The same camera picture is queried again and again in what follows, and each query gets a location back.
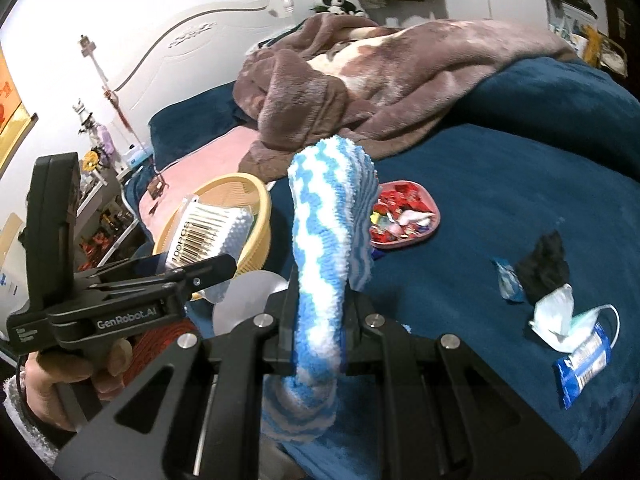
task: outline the blue and white fuzzy sock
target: blue and white fuzzy sock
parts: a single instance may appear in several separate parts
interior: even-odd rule
[[[370,277],[370,196],[378,183],[362,148],[338,136],[305,148],[288,173],[300,285],[296,375],[264,381],[262,432],[302,443],[335,420],[344,288],[347,280],[364,286]]]

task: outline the cotton swab package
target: cotton swab package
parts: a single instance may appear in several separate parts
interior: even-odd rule
[[[178,212],[166,260],[170,269],[229,254],[236,263],[254,222],[247,207],[223,208],[198,202],[197,196],[186,198]],[[225,297],[229,281],[206,288],[203,296],[209,303]]]

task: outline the headboard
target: headboard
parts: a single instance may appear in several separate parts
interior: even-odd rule
[[[290,0],[215,2],[187,9],[159,27],[108,80],[135,132],[114,118],[109,128],[120,133],[113,136],[119,152],[136,137],[150,146],[149,119],[165,106],[235,80],[251,47],[295,25],[291,10]]]

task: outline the blue wrapper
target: blue wrapper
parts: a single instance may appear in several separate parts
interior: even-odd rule
[[[524,303],[525,296],[515,270],[504,258],[494,258],[492,262],[498,269],[498,287],[500,295],[513,303]]]
[[[374,261],[379,260],[383,256],[386,256],[385,251],[381,251],[380,249],[373,249],[371,251],[371,257]]]
[[[609,338],[600,323],[596,323],[591,335],[574,353],[556,361],[562,404],[566,410],[571,407],[587,383],[604,370],[610,359]]]

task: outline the blue bedsheet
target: blue bedsheet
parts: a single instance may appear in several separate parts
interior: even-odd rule
[[[524,60],[460,102],[434,137],[376,168],[381,182],[423,184],[442,213],[431,240],[376,262],[366,290],[376,308],[419,335],[461,336],[586,468],[640,393],[640,184],[619,173],[640,175],[638,102],[583,64]],[[271,197],[266,268],[288,276],[293,206],[285,180]],[[527,328],[532,306],[502,300],[490,260],[516,262],[555,228],[576,313],[612,303],[622,320],[612,362],[568,411],[552,370],[561,354]],[[601,321],[614,327],[606,314]],[[315,480],[377,478],[372,381],[343,378],[338,398],[328,433],[286,449]]]
[[[247,121],[249,117],[234,101],[234,84],[216,86],[151,117],[149,130],[158,171]]]

